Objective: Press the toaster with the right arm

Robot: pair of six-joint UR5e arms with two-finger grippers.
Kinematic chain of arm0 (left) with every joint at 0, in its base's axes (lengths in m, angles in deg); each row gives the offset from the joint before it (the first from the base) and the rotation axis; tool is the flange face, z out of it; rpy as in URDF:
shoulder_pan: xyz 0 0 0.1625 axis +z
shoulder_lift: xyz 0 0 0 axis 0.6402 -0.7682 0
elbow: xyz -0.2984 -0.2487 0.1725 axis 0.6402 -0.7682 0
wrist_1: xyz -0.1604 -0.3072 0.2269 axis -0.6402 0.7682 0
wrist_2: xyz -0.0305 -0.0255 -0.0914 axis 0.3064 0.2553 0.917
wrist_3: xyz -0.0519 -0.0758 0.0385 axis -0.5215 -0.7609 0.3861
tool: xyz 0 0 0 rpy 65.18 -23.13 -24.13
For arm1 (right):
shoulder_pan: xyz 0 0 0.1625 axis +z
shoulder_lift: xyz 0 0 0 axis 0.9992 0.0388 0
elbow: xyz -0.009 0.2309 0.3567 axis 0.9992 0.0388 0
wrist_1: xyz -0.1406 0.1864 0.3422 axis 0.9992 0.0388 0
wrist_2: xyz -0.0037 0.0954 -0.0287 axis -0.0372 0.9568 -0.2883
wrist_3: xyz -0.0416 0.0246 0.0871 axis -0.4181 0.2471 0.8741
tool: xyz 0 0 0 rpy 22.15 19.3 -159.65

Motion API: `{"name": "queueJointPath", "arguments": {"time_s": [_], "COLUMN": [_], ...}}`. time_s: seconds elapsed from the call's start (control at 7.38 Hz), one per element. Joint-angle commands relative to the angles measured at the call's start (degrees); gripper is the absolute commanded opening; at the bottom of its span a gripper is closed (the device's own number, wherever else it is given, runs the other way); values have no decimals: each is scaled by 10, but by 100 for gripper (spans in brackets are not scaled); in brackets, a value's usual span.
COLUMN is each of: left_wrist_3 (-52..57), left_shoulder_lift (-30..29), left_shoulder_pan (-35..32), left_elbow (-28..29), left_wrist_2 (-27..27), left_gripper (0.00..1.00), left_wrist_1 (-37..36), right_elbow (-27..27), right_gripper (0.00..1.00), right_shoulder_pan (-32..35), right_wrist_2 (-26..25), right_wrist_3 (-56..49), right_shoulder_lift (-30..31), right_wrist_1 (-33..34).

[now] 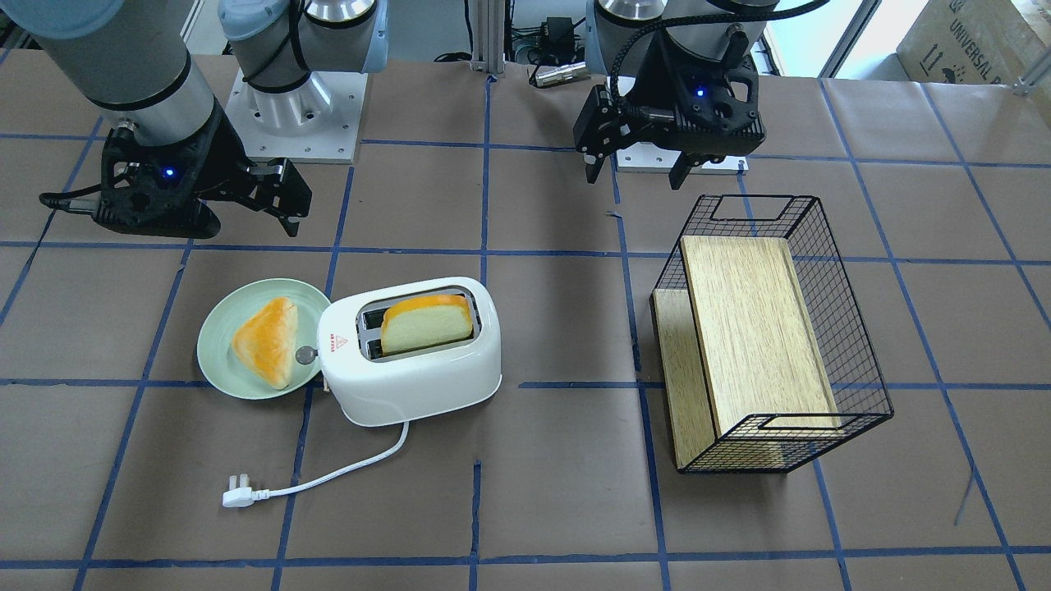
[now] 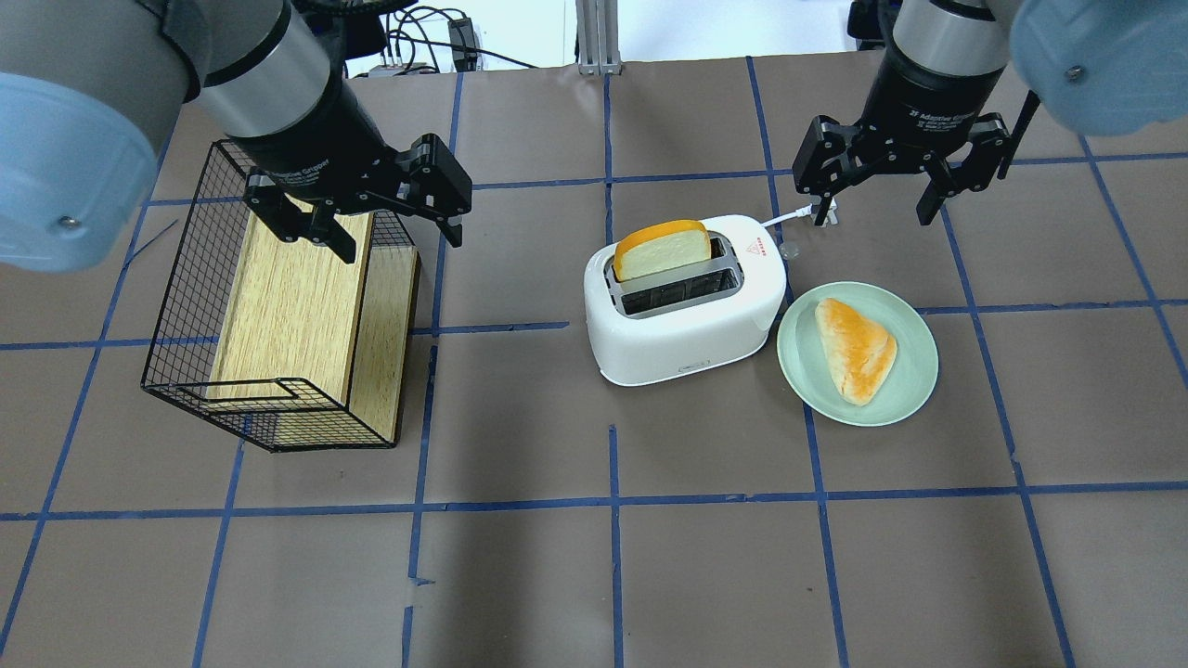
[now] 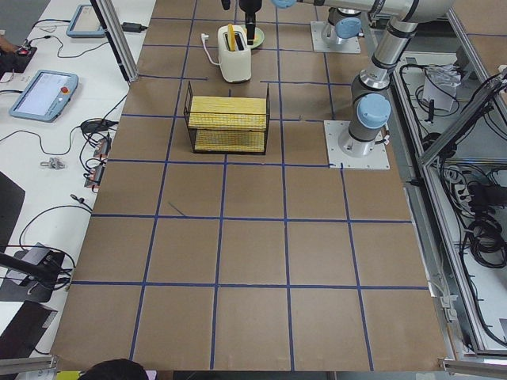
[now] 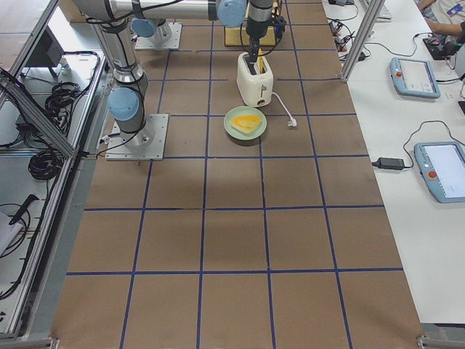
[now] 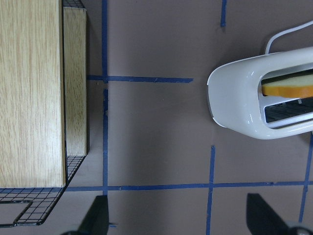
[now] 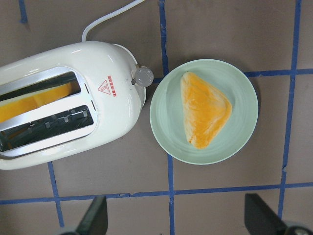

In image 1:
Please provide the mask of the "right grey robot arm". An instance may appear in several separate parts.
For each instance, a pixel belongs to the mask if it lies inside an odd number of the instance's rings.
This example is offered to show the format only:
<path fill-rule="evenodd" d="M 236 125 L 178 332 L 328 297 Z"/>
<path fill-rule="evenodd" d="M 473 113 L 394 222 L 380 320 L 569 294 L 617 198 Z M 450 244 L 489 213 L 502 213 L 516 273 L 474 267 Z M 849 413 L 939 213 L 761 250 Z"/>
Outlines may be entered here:
<path fill-rule="evenodd" d="M 284 152 L 246 150 L 188 47 L 162 23 L 164 1 L 4 1 L 2 11 L 108 119 L 100 182 L 44 192 L 42 205 L 89 216 L 109 231 L 207 239 L 232 202 L 296 236 L 312 192 Z M 383 1 L 222 1 L 251 130 L 305 140 L 347 133 L 338 79 L 387 63 Z"/>

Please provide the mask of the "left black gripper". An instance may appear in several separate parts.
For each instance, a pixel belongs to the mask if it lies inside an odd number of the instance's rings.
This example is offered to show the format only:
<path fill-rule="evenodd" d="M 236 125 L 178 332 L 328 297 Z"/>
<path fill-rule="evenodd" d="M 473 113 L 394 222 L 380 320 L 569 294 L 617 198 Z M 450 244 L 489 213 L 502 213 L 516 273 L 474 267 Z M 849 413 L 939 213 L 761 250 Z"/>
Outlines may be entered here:
<path fill-rule="evenodd" d="M 609 154 L 639 142 L 680 151 L 669 169 L 672 190 L 694 167 L 746 156 L 765 142 L 746 33 L 724 30 L 722 38 L 728 45 L 709 60 L 680 48 L 668 30 L 651 34 L 630 91 L 616 100 L 611 86 L 593 87 L 573 130 L 588 184 L 597 182 Z"/>

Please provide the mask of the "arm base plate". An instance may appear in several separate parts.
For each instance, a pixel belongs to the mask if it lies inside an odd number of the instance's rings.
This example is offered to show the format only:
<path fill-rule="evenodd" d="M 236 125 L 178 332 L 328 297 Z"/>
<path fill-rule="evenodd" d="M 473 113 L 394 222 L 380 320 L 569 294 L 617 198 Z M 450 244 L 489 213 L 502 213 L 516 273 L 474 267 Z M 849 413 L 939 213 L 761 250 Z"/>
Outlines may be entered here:
<path fill-rule="evenodd" d="M 679 151 L 661 149 L 650 142 L 635 142 L 616 152 L 617 165 L 624 172 L 669 174 Z M 750 164 L 746 156 L 726 156 L 721 163 L 708 161 L 691 169 L 691 175 L 747 174 Z"/>
<path fill-rule="evenodd" d="M 298 89 L 279 94 L 236 81 L 225 113 L 259 163 L 353 164 L 368 79 L 360 72 L 312 72 Z"/>

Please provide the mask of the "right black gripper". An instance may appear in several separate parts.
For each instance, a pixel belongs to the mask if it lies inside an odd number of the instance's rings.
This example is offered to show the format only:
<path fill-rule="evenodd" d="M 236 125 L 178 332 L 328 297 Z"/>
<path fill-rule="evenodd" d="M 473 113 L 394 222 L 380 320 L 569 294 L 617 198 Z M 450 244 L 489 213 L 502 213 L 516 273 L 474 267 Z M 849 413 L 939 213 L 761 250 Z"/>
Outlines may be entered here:
<path fill-rule="evenodd" d="M 92 219 L 109 231 L 213 238 L 221 222 L 207 204 L 226 201 L 270 213 L 296 238 L 310 212 L 312 191 L 292 161 L 253 163 L 218 104 L 198 131 L 174 144 L 147 147 L 138 133 L 110 131 L 102 164 Z"/>

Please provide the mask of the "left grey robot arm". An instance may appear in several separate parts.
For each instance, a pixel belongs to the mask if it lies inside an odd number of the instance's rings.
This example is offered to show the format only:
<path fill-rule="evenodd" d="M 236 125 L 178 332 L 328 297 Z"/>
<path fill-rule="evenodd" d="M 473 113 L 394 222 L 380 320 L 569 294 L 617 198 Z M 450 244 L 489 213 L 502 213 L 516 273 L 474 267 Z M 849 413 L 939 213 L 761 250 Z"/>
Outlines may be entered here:
<path fill-rule="evenodd" d="M 638 143 L 672 150 L 678 190 L 693 169 L 758 149 L 766 130 L 750 50 L 774 1 L 594 1 L 586 65 L 596 84 L 573 126 L 585 178 Z"/>

